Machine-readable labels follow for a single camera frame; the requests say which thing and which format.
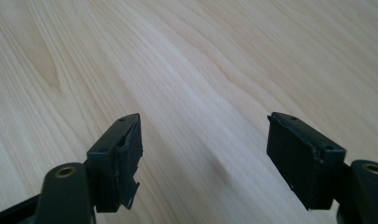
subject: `wooden table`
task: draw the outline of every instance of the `wooden table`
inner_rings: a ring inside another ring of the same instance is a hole
[[[0,0],[0,211],[138,112],[141,187],[98,223],[335,223],[266,155],[273,111],[378,161],[378,0]]]

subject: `black plastic bracket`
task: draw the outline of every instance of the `black plastic bracket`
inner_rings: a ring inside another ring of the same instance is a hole
[[[339,204],[339,224],[378,224],[378,163],[343,162],[346,150],[290,115],[272,113],[267,154],[306,209]]]
[[[94,203],[97,212],[117,212],[119,205],[133,205],[139,187],[133,179],[143,155],[139,114],[116,120],[87,152],[85,162],[95,182]]]
[[[83,164],[67,163],[47,173],[36,209],[37,223],[95,223]]]

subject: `black mount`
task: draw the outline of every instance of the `black mount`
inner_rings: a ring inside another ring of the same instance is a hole
[[[306,209],[339,204],[339,224],[378,224],[378,163],[343,162],[346,150],[290,115],[272,113],[267,154]]]
[[[133,176],[143,155],[139,114],[116,120],[87,152],[84,163],[50,170],[39,195],[0,213],[0,223],[95,223],[98,213],[131,209]]]

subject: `wooden surface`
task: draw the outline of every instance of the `wooden surface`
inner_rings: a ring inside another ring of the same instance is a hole
[[[139,112],[133,209],[98,223],[335,223],[266,155],[273,111],[378,161],[378,0],[0,0],[0,211]]]

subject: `mounting hole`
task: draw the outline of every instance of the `mounting hole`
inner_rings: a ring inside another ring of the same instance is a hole
[[[55,176],[57,178],[65,178],[68,177],[76,172],[76,168],[73,166],[66,166],[61,169],[59,169],[56,173]]]
[[[366,163],[366,164],[363,164],[363,168],[369,171],[370,173],[378,175],[378,165],[376,164]]]

